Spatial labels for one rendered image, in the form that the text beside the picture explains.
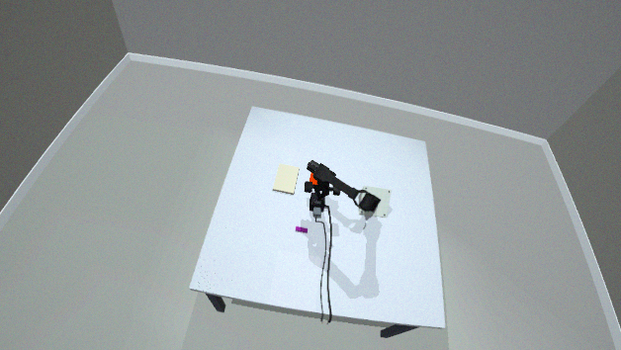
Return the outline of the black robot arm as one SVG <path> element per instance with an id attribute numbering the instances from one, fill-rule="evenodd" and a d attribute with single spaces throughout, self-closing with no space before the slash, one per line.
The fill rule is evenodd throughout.
<path id="1" fill-rule="evenodd" d="M 354 187 L 352 188 L 346 183 L 344 183 L 343 181 L 339 180 L 338 178 L 335 177 L 336 174 L 332 172 L 328 167 L 323 165 L 322 163 L 318 164 L 317 162 L 312 160 L 311 162 L 308 163 L 307 170 L 313 173 L 312 175 L 313 179 L 317 181 L 316 182 L 317 184 L 318 182 L 330 183 L 331 185 L 333 185 L 334 187 L 336 187 L 337 189 L 339 189 L 340 191 L 348 195 L 347 197 L 352 199 L 354 204 L 359 209 L 363 210 L 364 212 L 373 213 L 381 201 L 379 198 L 375 197 L 374 195 L 371 195 L 368 191 L 357 190 Z M 359 207 L 356 202 L 356 198 L 358 197 L 360 193 L 367 193 L 367 194 L 365 195 L 365 197 L 359 204 L 360 206 Z"/>

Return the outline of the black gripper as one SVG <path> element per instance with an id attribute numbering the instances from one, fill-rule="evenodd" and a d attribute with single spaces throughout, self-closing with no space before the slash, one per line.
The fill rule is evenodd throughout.
<path id="1" fill-rule="evenodd" d="M 337 189 L 333 185 L 332 187 L 329 187 L 329 183 L 318 182 L 318 184 L 315 185 L 310 181 L 306 181 L 305 192 L 311 193 L 312 189 L 314 189 L 314 193 L 317 194 L 318 198 L 320 197 L 321 199 L 325 196 L 329 196 L 329 192 L 333 191 L 334 196 L 339 196 L 341 192 L 339 189 Z M 321 194 L 320 194 L 320 191 L 322 191 Z"/>

